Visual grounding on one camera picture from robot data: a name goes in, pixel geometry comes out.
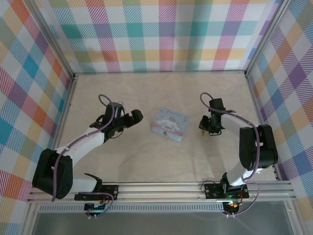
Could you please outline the pastel cartoon print box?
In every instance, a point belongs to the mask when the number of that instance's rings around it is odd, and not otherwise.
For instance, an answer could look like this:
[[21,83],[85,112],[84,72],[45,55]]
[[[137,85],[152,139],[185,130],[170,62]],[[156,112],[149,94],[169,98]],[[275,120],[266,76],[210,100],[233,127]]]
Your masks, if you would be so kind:
[[167,131],[169,134],[167,138],[180,142],[189,121],[189,116],[161,107],[151,122],[151,128],[153,132],[162,136],[163,132]]

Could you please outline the left green circuit board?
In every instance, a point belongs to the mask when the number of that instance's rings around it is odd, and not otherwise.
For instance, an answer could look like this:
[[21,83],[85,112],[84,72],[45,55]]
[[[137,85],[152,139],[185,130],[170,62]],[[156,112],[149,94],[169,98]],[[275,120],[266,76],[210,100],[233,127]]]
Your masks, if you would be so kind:
[[96,206],[94,203],[86,203],[86,204],[84,204],[84,211],[101,213],[106,209],[106,207],[107,207],[107,204],[102,204],[102,205]]

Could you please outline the green circuit board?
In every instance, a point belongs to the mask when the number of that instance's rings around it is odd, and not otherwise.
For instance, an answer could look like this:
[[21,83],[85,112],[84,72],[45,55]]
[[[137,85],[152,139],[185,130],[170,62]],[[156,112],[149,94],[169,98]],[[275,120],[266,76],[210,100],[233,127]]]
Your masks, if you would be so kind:
[[239,202],[233,202],[233,201],[223,202],[223,208],[224,208],[224,212],[237,213],[239,211],[239,208],[240,208],[240,203]]
[[96,206],[94,203],[86,203],[86,204],[84,204],[84,211],[101,213],[106,209],[106,207],[107,207],[107,204],[102,204],[102,205]]

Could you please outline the right green circuit board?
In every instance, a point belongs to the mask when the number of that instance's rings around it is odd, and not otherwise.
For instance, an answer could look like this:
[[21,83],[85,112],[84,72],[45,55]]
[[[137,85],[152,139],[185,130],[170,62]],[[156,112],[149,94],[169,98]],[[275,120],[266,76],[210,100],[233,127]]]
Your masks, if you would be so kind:
[[223,208],[224,208],[224,212],[237,213],[239,211],[239,208],[240,208],[240,203],[239,202],[233,202],[233,201],[223,202]]

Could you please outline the grey metal plate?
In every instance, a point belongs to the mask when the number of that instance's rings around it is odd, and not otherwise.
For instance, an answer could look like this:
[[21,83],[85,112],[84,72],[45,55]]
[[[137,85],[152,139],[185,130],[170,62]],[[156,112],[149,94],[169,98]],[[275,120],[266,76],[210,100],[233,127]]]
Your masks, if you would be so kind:
[[41,213],[23,235],[295,235],[289,223],[238,218],[210,220],[210,214],[108,213],[88,219],[80,213]]

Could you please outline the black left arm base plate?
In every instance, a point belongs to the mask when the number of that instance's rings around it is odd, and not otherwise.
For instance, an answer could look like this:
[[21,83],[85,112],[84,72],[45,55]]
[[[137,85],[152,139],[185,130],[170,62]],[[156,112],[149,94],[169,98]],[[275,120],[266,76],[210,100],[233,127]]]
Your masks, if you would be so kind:
[[91,192],[82,191],[74,196],[75,201],[117,200],[118,185],[98,185]]

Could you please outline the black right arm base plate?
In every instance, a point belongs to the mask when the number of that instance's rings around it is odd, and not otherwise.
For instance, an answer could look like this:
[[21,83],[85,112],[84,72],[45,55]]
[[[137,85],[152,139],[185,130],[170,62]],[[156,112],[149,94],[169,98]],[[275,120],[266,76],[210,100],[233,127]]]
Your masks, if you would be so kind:
[[247,185],[229,186],[227,184],[204,184],[206,199],[248,199]]

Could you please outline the aluminium mounting rail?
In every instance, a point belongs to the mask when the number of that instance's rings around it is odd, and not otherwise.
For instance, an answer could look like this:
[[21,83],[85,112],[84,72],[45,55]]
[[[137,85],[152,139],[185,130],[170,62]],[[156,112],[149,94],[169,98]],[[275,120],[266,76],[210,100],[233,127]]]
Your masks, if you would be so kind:
[[[104,183],[118,185],[116,203],[167,202],[226,202],[240,199],[206,199],[201,182]],[[244,202],[294,200],[295,192],[289,181],[258,181],[247,185],[249,198]]]

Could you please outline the aluminium frame post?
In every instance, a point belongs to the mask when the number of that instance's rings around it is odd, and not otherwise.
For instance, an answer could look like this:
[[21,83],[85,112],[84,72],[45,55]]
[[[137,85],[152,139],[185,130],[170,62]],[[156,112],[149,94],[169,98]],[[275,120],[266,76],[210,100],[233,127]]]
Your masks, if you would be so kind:
[[261,58],[262,53],[264,52],[267,44],[272,39],[282,17],[284,16],[284,13],[288,9],[289,5],[291,4],[292,0],[279,0],[278,5],[273,12],[270,21],[267,23],[267,26],[265,27],[263,31],[263,35],[254,50],[254,53],[251,56],[251,59],[249,60],[249,63],[247,64],[247,67],[245,69],[245,77],[248,79],[253,69],[256,67],[259,59]]
[[50,29],[49,25],[47,24],[46,20],[44,19],[39,7],[37,6],[35,0],[29,0],[30,4],[33,7],[33,16],[36,17],[36,22],[39,25],[39,28],[42,30],[43,35],[47,39],[48,44],[51,46],[52,50],[55,52],[56,57],[59,59],[61,65],[64,67],[66,72],[71,76],[74,77],[74,72],[71,69],[66,57],[64,56],[57,40]]

